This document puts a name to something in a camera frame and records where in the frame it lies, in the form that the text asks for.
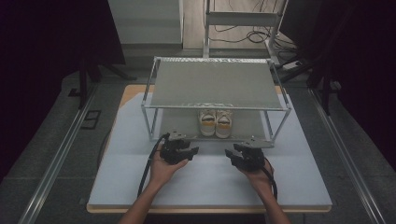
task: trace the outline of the forearm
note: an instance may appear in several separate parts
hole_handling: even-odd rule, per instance
[[[260,186],[254,188],[259,194],[259,197],[262,199],[262,203],[265,206],[265,210],[268,214],[271,224],[291,223],[289,218],[286,216],[282,208],[277,203],[270,186]]]
[[[140,224],[143,223],[151,207],[152,201],[160,191],[161,186],[148,183],[146,188],[136,199],[131,208],[124,214],[119,224]]]

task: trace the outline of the person's left hand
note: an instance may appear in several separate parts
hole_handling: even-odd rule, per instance
[[[162,148],[163,145],[159,145],[157,151],[154,154],[149,175],[149,183],[154,184],[159,188],[165,185],[178,169],[185,166],[189,162],[189,160],[186,159],[175,165],[167,163],[160,156],[160,151]]]

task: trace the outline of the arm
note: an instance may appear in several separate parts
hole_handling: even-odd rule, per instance
[[[265,163],[265,169],[268,171],[272,170],[271,164],[269,162]],[[274,194],[272,193],[271,183],[267,175],[262,171],[246,172],[239,170],[247,179],[250,181],[251,186],[256,190],[262,203],[265,206],[268,217],[271,224],[289,224],[291,223],[289,218],[283,212],[282,208],[277,203]]]
[[[160,151],[157,151],[151,162],[148,185],[121,218],[119,224],[143,223],[157,193],[172,178],[175,171],[185,166],[187,162],[188,160],[184,160],[176,165],[170,165],[160,157]]]

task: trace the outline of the shelf top panel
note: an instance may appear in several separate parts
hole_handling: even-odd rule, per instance
[[[283,108],[266,60],[157,58],[155,63],[149,107]]]

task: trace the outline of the sneaker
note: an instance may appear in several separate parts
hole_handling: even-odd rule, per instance
[[[199,111],[198,120],[203,136],[212,136],[216,128],[216,110],[203,109]]]
[[[233,120],[231,110],[218,110],[216,113],[216,136],[228,138],[231,135]]]

